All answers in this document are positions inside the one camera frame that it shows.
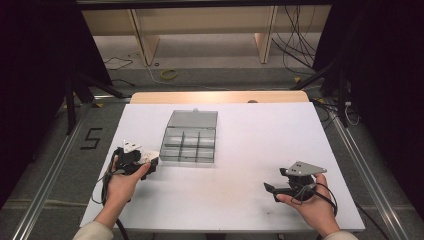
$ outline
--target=floor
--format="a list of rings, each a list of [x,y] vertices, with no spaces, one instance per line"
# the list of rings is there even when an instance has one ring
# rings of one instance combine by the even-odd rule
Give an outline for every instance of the floor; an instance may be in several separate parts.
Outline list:
[[[307,39],[313,48],[319,41],[319,34],[309,33]],[[273,36],[277,43],[280,38]],[[283,40],[290,35],[280,34]],[[95,37],[101,55],[110,69],[113,79],[127,78],[137,83],[137,88],[131,88],[125,82],[116,82],[115,87],[128,91],[158,88],[146,87],[142,81],[159,75],[163,69],[176,69],[179,76],[187,74],[187,78],[224,79],[232,74],[240,74],[249,81],[249,75],[260,72],[266,79],[267,74],[278,74],[284,71],[284,83],[263,82],[265,89],[288,88],[299,78],[308,76],[304,64],[283,55],[277,45],[272,44],[267,64],[259,63],[252,34],[221,34],[221,35],[170,35],[162,36],[152,66],[143,66],[138,54],[138,46],[133,37]],[[297,55],[305,62],[312,63],[311,56]],[[301,74],[287,71],[298,70]],[[191,90],[201,90],[193,86],[196,79],[191,79]],[[319,86],[322,81],[308,86],[305,91],[311,98],[319,98]],[[226,82],[216,81],[213,87],[227,86]],[[237,87],[240,82],[231,86]],[[164,91],[172,91],[176,86],[164,86]],[[69,239],[78,230],[79,222],[84,214],[87,201],[99,174],[99,166],[104,162],[115,129],[120,119],[120,113],[125,106],[125,100],[101,97],[104,92],[93,89],[99,96],[97,105],[78,107],[77,113],[80,126],[78,131],[66,136],[66,109],[61,108],[50,131],[46,134],[42,147],[36,154],[36,161],[28,166],[27,171],[13,192],[9,201],[0,211],[0,239],[17,239],[16,233],[28,223],[25,234],[28,239]],[[391,239],[424,239],[424,223],[409,203],[402,190],[397,185],[390,170],[384,165],[384,159],[376,149],[372,137],[361,123],[355,125],[356,119],[349,123],[349,128],[340,126],[335,115],[317,107],[317,114],[322,119],[322,125],[329,143],[345,177],[352,197],[364,209]],[[91,146],[85,141],[86,133],[92,130],[92,137],[99,138],[96,149],[82,150]],[[32,204],[37,202],[40,194],[45,193],[45,201],[41,202],[39,212],[31,212]],[[366,230],[357,233],[359,239],[384,239],[377,227],[363,213]],[[130,231],[131,239],[150,239],[152,233]],[[115,232],[116,239],[121,239]],[[316,233],[289,233],[285,239],[315,239]]]

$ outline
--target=gray floor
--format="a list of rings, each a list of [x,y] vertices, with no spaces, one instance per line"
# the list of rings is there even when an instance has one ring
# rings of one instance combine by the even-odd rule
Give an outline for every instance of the gray floor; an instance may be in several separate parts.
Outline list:
[[[310,41],[317,44],[319,35],[310,34]],[[201,91],[211,88],[226,88],[231,90],[249,89],[285,89],[293,86],[294,78],[307,75],[294,74],[284,68],[283,56],[273,45],[268,64],[260,64],[254,46],[253,35],[183,35],[164,36],[161,39],[154,63],[146,69],[137,55],[137,45],[129,37],[101,38],[96,37],[101,54],[105,60],[120,57],[133,60],[133,63],[120,70],[110,70],[112,79],[123,79],[136,84],[135,87],[125,82],[116,81],[117,89],[125,93],[137,91]],[[122,66],[122,61],[106,64],[108,68]],[[295,60],[287,60],[291,68],[298,71],[303,67]],[[178,71],[178,77],[171,81],[160,79],[162,69],[173,68]],[[320,82],[309,86],[305,91],[310,97],[319,97]],[[93,89],[96,95],[105,95],[98,89]],[[84,122],[75,136],[69,154],[63,166],[58,170],[58,176],[43,205],[42,211],[29,234],[29,239],[71,239],[79,228],[79,222],[84,214],[87,202],[98,178],[101,166],[105,161],[107,151],[115,133],[125,102],[114,99],[100,99],[101,107],[92,106],[85,115]],[[327,113],[316,108],[322,120]],[[85,112],[85,106],[77,108],[79,116]],[[346,147],[340,130],[332,117],[322,122],[327,127],[327,134],[334,155],[340,165],[353,199],[364,208],[389,234],[384,218],[382,218],[372,194],[362,180],[360,173]],[[93,146],[93,142],[85,141],[90,128],[102,128],[93,131],[91,136],[100,138],[96,149],[82,150],[81,147]],[[363,157],[384,194],[399,217],[402,228],[409,239],[424,239],[424,223],[415,212],[408,199],[399,188],[390,170],[384,165],[384,159],[375,147],[372,137],[361,123],[349,125],[352,134]],[[36,196],[44,177],[55,161],[62,143],[67,141],[67,116],[64,108],[59,109],[56,119],[52,122],[50,131],[43,139],[36,154],[36,161],[30,164],[16,186],[9,201],[0,211],[0,239],[11,239],[23,218],[32,199]],[[366,230],[357,233],[360,239],[384,239],[369,219],[363,216]],[[118,232],[116,239],[122,237]],[[152,233],[130,232],[131,239],[150,239]],[[290,233],[285,239],[315,239],[316,233]]]

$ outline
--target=desk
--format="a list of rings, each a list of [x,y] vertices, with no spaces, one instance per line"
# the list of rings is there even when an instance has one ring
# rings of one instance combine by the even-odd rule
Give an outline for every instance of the desk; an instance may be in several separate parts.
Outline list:
[[[278,94],[280,101],[298,94],[299,102],[276,103]],[[166,104],[184,95],[198,98]],[[120,216],[123,225],[152,232],[310,231],[294,209],[275,203],[263,187],[263,182],[287,187],[279,168],[304,161],[328,170],[341,228],[363,230],[315,109],[305,96],[283,91],[136,94],[132,103],[140,104],[126,106],[100,175],[123,139],[159,151],[173,110],[218,111],[215,163],[160,161],[157,171],[137,185]],[[239,103],[246,99],[264,103]],[[98,184],[93,196],[98,198],[100,191]],[[101,205],[90,201],[81,225],[92,221],[100,209]]]

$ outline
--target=beige sleeve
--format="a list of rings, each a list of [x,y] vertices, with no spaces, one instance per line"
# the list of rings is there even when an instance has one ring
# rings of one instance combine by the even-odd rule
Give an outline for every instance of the beige sleeve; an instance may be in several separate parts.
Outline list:
[[[74,240],[110,240],[113,238],[112,230],[98,222],[90,222],[80,228]]]
[[[352,233],[338,231],[328,235],[324,240],[358,240]]]

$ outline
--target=transparent lid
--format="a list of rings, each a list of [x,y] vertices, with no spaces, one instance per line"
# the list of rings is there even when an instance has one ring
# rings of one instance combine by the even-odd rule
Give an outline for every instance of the transparent lid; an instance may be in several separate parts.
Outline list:
[[[216,128],[218,112],[175,110],[169,119],[168,127],[175,128]]]

